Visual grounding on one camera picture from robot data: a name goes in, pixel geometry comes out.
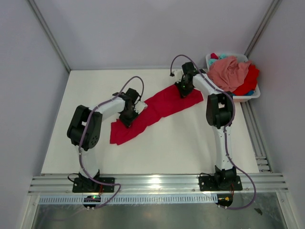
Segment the crimson red t shirt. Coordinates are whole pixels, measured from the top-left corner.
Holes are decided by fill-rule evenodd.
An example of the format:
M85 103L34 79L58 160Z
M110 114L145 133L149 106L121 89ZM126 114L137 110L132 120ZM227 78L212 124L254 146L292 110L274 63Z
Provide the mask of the crimson red t shirt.
M190 108L202 101L203 95L200 91L194 89L186 98L181 98L178 88L171 85L145 100L148 107L140 113L129 128L119 119L112 122L110 144L122 145L140 135L147 127L159 122L162 118Z

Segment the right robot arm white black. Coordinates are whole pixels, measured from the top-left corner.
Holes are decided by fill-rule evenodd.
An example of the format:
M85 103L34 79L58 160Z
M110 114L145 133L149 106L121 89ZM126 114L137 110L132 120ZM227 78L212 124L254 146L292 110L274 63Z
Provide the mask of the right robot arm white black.
M230 162L230 133L235 109L233 96L223 92L207 76L204 70L197 70L192 62L182 65L181 71L170 70L175 78L180 97L186 98L194 89L207 96L206 120L212 127L216 145L215 173L212 183L219 190L225 190L236 181L236 167Z

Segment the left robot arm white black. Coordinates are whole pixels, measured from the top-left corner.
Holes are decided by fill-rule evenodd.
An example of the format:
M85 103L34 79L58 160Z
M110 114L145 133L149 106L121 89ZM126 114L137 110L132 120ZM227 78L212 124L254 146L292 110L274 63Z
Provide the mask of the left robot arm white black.
M124 127L129 128L142 110L137 108L142 95L129 88L127 92L114 93L112 97L90 109L79 105L72 117L67 130L67 137L74 146L78 147L80 170L74 186L85 188L90 192L96 191L100 184L100 170L98 169L95 153L91 150L97 145L102 122L109 117L119 114L119 120Z

